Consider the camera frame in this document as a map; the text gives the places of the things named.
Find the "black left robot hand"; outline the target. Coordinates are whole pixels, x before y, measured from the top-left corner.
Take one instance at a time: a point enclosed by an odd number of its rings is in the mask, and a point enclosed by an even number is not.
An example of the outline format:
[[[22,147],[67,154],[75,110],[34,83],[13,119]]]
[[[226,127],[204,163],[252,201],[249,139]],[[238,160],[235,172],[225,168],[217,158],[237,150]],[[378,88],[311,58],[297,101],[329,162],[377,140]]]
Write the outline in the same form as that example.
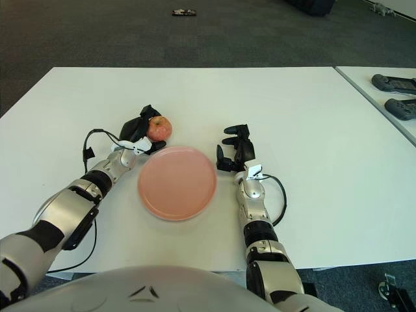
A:
[[[138,117],[124,123],[120,131],[119,143],[127,143],[125,148],[133,150],[137,155],[141,153],[151,155],[163,149],[166,146],[164,140],[156,141],[147,137],[151,119],[160,116],[161,114],[151,105],[145,106]]]

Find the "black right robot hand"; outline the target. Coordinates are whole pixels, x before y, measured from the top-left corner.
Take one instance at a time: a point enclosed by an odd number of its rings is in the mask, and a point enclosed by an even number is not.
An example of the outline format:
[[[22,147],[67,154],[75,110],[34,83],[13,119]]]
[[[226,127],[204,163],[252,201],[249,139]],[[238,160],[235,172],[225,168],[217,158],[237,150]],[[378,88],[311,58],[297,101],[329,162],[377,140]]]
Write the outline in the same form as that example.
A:
[[[246,124],[233,125],[224,129],[224,133],[232,135],[222,140],[222,143],[233,146],[235,150],[234,160],[224,157],[220,145],[216,147],[216,167],[225,172],[245,171],[244,165],[255,159],[254,146],[249,138],[250,131]]]

